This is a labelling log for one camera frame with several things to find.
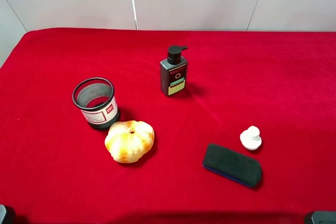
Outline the black mesh pen holder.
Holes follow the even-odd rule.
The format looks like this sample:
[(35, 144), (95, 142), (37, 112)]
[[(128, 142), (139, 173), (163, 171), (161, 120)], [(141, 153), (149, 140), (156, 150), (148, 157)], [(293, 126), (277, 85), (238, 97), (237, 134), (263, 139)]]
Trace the black mesh pen holder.
[(72, 101), (95, 130), (106, 130), (120, 119), (114, 86), (105, 78), (94, 77), (79, 83), (73, 90)]

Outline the dark grey pump bottle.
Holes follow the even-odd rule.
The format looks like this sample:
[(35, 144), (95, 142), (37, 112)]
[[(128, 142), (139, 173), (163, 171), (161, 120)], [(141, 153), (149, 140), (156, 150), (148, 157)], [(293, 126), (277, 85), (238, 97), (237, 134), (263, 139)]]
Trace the dark grey pump bottle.
[(187, 46), (169, 46), (167, 58), (160, 62), (160, 88), (168, 97), (185, 88), (188, 62), (182, 56)]

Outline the orange pumpkin-shaped bread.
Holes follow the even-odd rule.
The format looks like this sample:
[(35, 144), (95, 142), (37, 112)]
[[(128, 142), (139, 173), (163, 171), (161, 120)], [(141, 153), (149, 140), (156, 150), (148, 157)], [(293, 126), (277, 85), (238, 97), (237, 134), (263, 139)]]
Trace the orange pumpkin-shaped bread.
[(154, 137), (153, 127), (143, 121), (115, 122), (104, 145), (114, 161), (135, 163), (152, 148)]

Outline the red velvet table cloth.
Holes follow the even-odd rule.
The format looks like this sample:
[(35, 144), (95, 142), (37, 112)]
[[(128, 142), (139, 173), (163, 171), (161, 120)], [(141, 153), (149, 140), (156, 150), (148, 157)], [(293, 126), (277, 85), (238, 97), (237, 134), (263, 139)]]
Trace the red velvet table cloth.
[[(187, 46), (185, 88), (160, 62)], [(155, 141), (119, 164), (71, 95), (103, 77), (122, 120)], [(240, 134), (260, 130), (261, 146)], [(246, 187), (202, 165), (209, 144), (260, 162)], [(1, 203), (18, 223), (303, 223), (335, 210), (335, 33), (52, 28), (26, 33), (1, 67)]]

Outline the small white duck figurine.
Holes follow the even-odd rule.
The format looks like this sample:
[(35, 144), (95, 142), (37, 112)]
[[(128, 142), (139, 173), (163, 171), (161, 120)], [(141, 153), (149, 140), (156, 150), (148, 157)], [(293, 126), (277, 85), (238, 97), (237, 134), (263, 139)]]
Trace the small white duck figurine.
[(260, 130), (256, 126), (250, 126), (240, 134), (240, 141), (243, 147), (249, 151), (257, 150), (262, 144)]

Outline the black whiteboard eraser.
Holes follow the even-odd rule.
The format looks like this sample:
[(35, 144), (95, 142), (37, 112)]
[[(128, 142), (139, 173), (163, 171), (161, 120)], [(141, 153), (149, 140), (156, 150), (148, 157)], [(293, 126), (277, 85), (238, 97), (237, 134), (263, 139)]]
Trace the black whiteboard eraser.
[(259, 161), (217, 144), (209, 144), (203, 167), (249, 188), (256, 187), (262, 179)]

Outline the black device bottom right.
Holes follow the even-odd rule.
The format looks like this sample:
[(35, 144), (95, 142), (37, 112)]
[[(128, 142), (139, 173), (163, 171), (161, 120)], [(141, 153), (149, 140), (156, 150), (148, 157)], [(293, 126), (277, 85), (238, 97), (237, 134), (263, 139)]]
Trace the black device bottom right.
[(304, 224), (336, 224), (336, 211), (312, 211), (305, 215)]

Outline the black device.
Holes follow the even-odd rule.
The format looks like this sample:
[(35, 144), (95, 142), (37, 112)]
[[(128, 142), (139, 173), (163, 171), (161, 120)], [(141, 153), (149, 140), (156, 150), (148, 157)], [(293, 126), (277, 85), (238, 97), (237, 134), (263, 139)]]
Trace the black device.
[(13, 224), (15, 211), (12, 207), (0, 205), (0, 224)]
[(336, 211), (312, 211), (305, 215), (304, 224), (336, 224)]

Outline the black device bottom left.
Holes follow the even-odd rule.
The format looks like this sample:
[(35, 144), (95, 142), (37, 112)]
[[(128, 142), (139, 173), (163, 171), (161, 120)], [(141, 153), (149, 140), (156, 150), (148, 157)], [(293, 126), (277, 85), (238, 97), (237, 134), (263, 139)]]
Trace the black device bottom left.
[(15, 211), (12, 207), (0, 205), (0, 224), (13, 224)]

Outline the thin metal wall rod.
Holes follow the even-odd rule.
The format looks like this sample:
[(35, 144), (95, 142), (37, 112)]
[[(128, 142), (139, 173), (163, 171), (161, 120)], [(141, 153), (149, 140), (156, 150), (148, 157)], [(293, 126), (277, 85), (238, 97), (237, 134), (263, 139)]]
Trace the thin metal wall rod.
[(131, 0), (132, 2), (132, 9), (133, 9), (133, 17), (134, 17), (134, 23), (135, 23), (135, 29), (138, 30), (138, 21), (137, 21), (137, 15), (136, 15), (136, 7), (135, 7), (135, 0)]

